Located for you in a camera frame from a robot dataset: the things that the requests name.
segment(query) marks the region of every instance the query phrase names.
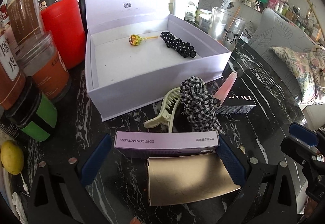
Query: red canister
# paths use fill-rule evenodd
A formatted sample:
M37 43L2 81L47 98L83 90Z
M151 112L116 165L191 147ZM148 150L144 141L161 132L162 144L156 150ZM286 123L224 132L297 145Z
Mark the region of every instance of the red canister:
M41 11L46 31L51 31L54 43L67 69L85 59L86 35L77 0L62 0Z

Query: qr code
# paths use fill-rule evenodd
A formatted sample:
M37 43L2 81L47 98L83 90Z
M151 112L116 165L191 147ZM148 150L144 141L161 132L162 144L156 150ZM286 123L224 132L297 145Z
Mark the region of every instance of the qr code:
M131 6L131 3L130 2L128 2L128 3L124 3L124 8L131 8L132 6Z

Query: black and white scrunchie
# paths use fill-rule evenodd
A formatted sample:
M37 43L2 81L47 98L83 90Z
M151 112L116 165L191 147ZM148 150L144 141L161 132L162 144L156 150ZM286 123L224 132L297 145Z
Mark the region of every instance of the black and white scrunchie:
M173 48L177 53L183 57L195 57L196 51L190 43L184 43L181 39L176 39L174 35L169 32L162 32L160 37L166 43L168 48Z
M224 134L215 113L219 100L208 93L201 78L192 76L181 83L180 101L195 131L215 130Z

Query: purple box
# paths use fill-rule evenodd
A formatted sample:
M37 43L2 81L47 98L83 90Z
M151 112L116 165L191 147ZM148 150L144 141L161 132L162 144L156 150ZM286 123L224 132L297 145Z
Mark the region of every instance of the purple box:
M154 133L118 131L114 147L129 158L182 156L212 152L219 146L216 131Z

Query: gold metal plate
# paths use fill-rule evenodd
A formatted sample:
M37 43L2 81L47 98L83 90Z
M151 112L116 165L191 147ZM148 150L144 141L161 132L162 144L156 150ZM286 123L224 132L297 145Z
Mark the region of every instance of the gold metal plate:
M148 159L150 206L190 203L237 189L216 153Z

